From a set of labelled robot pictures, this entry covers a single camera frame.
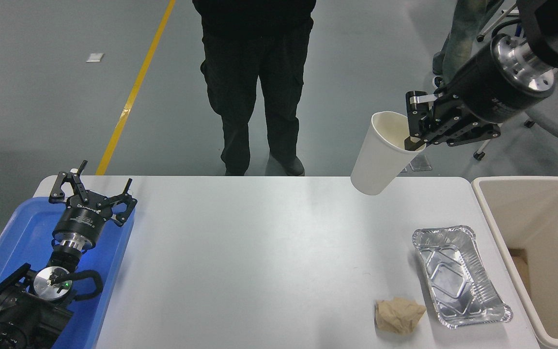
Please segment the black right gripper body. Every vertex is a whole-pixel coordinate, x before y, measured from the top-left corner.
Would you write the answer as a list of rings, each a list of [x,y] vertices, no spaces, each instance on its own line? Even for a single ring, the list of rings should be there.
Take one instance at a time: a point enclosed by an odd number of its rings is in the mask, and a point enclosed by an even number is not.
[[[501,124],[545,100],[545,62],[529,44],[494,38],[462,66],[441,97],[441,118],[471,114]]]

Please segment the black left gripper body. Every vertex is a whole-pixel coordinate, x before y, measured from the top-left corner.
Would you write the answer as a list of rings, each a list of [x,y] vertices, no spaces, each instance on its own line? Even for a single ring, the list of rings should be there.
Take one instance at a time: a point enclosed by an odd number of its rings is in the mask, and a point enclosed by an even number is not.
[[[64,194],[59,192],[51,195],[51,203],[66,206],[52,232],[53,238],[60,243],[75,241],[78,250],[96,246],[114,206],[109,197],[96,192],[88,192],[87,201],[79,194],[64,200]]]

